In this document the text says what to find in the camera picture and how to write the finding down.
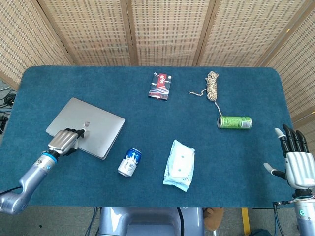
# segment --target silver laptop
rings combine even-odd
[[[104,160],[125,122],[124,118],[73,97],[46,132],[55,136],[62,129],[82,129],[85,122],[90,123],[90,132],[85,138],[79,138],[78,148]]]

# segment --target table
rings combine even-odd
[[[223,115],[249,116],[249,130],[217,128],[206,95],[189,95],[219,73]],[[148,98],[154,72],[173,76],[168,101]],[[72,97],[126,119],[106,160],[79,150],[62,157],[32,196],[33,205],[111,207],[271,207],[293,192],[267,173],[284,170],[274,133],[291,124],[278,73],[268,67],[35,66],[28,68],[0,147],[0,188],[19,178],[47,149],[45,129]],[[174,139],[195,149],[192,183],[184,192],[163,185]],[[117,172],[130,148],[142,151],[132,178]]]

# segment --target coiled rope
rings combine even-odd
[[[220,116],[222,116],[221,113],[221,109],[217,104],[217,97],[218,97],[218,93],[217,93],[217,77],[219,76],[218,73],[214,72],[214,71],[210,71],[210,73],[208,74],[208,77],[205,78],[205,80],[207,81],[207,88],[204,89],[203,91],[201,91],[201,94],[195,93],[195,92],[188,92],[189,94],[194,94],[196,96],[201,97],[203,95],[204,91],[207,91],[207,98],[210,101],[214,101],[215,105],[219,111]]]

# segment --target can lid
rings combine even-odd
[[[219,117],[217,120],[218,128],[221,128],[221,122],[222,122],[221,117]]]
[[[133,148],[133,147],[131,147],[130,150],[136,151],[136,152],[138,152],[138,153],[141,154],[141,152],[140,152],[139,150],[137,150],[137,149],[135,149],[135,148]]]

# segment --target yellow post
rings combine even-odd
[[[244,226],[244,235],[251,234],[250,220],[248,217],[248,209],[242,208],[242,218],[243,218],[243,226]]]

